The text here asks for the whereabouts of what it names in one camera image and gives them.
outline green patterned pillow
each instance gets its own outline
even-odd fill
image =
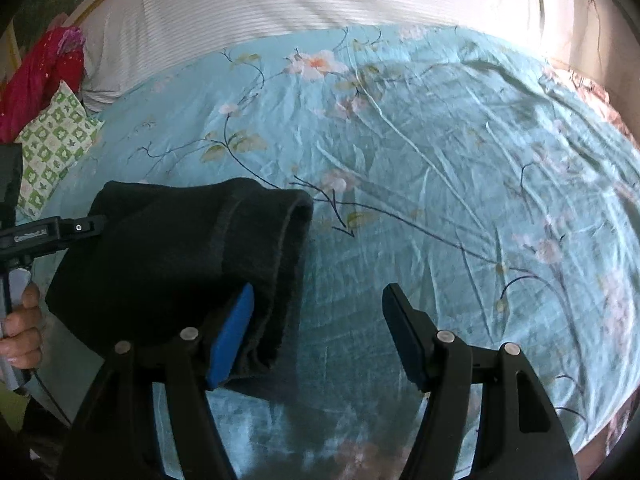
[[[24,176],[18,207],[32,219],[40,217],[58,182],[94,143],[102,123],[89,118],[64,81],[51,104],[15,142],[22,144]]]

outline screw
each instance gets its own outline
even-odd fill
[[[436,337],[443,343],[453,343],[456,338],[456,336],[453,335],[453,332],[450,332],[449,330],[440,330],[436,334]]]
[[[131,350],[131,343],[129,341],[118,341],[113,349],[116,351],[116,354],[124,355]]]
[[[180,331],[180,338],[184,341],[193,341],[198,337],[198,329],[193,326],[188,326]]]
[[[516,343],[507,343],[504,345],[504,351],[509,355],[518,355],[520,354],[520,347]]]

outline pillow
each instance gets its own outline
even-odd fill
[[[103,110],[167,68],[265,36],[345,25],[459,25],[537,50],[542,15],[542,0],[86,0],[65,25],[81,26],[87,38],[84,104]]]
[[[51,104],[18,135],[24,174],[18,208],[36,220],[58,182],[94,143],[103,123],[88,118],[69,86],[60,82]]]

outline blue floral bed sheet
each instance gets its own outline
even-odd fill
[[[426,401],[382,316],[389,282],[470,344],[520,344],[574,450],[640,381],[640,156],[542,60],[458,27],[312,31],[188,62],[100,118],[45,214],[84,215],[108,180],[248,176],[316,199],[297,400],[209,396],[241,479],[398,477]],[[60,258],[36,264],[43,288]],[[42,375],[70,413],[99,364],[54,327]],[[156,401],[180,478],[161,388]]]

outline folded fabric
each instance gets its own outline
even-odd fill
[[[94,143],[103,123],[87,117],[64,81],[51,104],[20,132],[24,176],[18,207],[31,219],[40,217],[58,182]]]
[[[77,27],[55,28],[44,34],[0,95],[0,143],[15,137],[49,105],[61,81],[75,93],[84,73],[84,36]]]
[[[190,188],[108,182],[89,212],[107,216],[105,231],[68,250],[47,305],[105,356],[120,340],[157,344],[199,326],[249,282],[254,314],[232,378],[265,373],[298,296],[312,212],[306,192],[245,178]]]

